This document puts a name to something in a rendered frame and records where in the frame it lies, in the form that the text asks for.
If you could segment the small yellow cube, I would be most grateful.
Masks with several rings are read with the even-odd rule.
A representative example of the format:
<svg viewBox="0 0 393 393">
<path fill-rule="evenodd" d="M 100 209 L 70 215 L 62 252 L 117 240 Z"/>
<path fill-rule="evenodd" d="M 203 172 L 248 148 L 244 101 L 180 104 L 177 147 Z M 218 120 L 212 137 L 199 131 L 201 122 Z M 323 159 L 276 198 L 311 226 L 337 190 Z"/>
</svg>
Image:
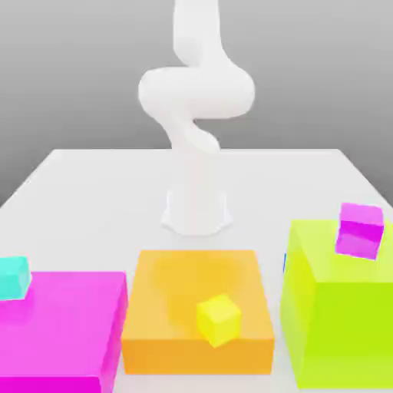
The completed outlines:
<svg viewBox="0 0 393 393">
<path fill-rule="evenodd" d="M 196 305 L 196 325 L 213 348 L 240 337 L 242 312 L 226 294 Z"/>
</svg>

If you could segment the large lime green box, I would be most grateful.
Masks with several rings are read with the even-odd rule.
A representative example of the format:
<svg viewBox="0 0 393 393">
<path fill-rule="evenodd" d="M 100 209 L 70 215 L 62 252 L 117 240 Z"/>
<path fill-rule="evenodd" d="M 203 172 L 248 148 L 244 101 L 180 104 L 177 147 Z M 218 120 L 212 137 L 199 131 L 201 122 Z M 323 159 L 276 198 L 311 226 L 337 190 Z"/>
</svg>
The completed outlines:
<svg viewBox="0 0 393 393">
<path fill-rule="evenodd" d="M 293 220 L 280 318 L 299 388 L 393 390 L 393 223 L 378 258 L 335 253 L 334 220 Z"/>
</svg>

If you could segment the large magenta box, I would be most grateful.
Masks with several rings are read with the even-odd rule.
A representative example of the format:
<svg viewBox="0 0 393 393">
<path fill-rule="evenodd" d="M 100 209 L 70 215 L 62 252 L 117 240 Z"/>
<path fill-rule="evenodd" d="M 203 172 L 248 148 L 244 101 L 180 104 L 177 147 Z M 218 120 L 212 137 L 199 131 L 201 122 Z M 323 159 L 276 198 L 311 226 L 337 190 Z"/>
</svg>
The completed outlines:
<svg viewBox="0 0 393 393">
<path fill-rule="evenodd" d="M 126 311 L 124 272 L 33 272 L 0 301 L 0 393 L 113 393 Z"/>
</svg>

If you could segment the small magenta cube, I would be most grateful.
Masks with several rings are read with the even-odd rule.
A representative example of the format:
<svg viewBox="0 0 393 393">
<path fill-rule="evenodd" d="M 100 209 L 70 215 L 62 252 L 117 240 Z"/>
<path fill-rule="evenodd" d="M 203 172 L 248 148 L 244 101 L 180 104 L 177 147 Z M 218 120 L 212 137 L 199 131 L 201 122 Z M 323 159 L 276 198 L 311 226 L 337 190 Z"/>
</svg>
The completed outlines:
<svg viewBox="0 0 393 393">
<path fill-rule="evenodd" d="M 376 260 L 385 229 L 378 206 L 342 203 L 335 251 L 363 259 Z"/>
</svg>

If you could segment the small cyan cube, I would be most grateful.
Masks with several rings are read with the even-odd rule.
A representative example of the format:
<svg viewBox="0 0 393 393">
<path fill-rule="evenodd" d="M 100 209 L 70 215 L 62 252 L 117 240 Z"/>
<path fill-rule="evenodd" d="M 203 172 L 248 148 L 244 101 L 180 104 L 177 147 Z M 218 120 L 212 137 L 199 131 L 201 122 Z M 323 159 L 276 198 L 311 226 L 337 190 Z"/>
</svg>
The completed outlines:
<svg viewBox="0 0 393 393">
<path fill-rule="evenodd" d="M 23 299 L 31 278 L 26 256 L 0 257 L 0 301 Z"/>
</svg>

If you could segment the large orange box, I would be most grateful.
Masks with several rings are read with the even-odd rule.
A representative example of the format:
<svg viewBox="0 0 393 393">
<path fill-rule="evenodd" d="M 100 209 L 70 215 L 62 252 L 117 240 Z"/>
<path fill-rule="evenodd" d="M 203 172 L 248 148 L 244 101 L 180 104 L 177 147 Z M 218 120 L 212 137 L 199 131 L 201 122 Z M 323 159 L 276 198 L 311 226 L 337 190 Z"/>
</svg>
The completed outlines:
<svg viewBox="0 0 393 393">
<path fill-rule="evenodd" d="M 214 348 L 197 305 L 226 294 L 241 311 L 239 337 Z M 144 250 L 122 334 L 128 375 L 268 375 L 274 333 L 250 250 Z"/>
</svg>

